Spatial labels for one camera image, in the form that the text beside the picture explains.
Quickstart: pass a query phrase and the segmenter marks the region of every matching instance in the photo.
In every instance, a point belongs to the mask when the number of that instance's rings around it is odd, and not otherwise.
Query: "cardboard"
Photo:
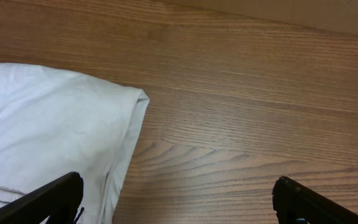
[[[358,35],[358,0],[158,0]]]

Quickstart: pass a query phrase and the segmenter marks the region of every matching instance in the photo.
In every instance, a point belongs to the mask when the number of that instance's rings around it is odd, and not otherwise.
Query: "brown wooden tabletop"
[[[3,0],[0,62],[148,94],[115,224],[277,223],[281,175],[358,213],[356,36],[148,0]]]

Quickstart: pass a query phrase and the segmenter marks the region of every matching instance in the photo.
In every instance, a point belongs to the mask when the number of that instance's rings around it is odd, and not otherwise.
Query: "wood grain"
[[[150,96],[114,223],[277,223],[280,175],[358,213],[356,36],[147,0],[3,0],[0,62]]]

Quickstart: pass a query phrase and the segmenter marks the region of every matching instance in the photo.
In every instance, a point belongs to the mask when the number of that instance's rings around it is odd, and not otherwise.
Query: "black plastic part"
[[[83,198],[80,174],[70,172],[0,208],[0,224],[72,224]]]
[[[288,177],[276,181],[272,194],[279,224],[358,224],[357,214]]]

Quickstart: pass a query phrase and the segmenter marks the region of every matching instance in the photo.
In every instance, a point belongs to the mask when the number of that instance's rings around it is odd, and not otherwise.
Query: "folded white fabric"
[[[0,207],[76,171],[79,223],[111,223],[148,103],[82,73],[0,63]]]

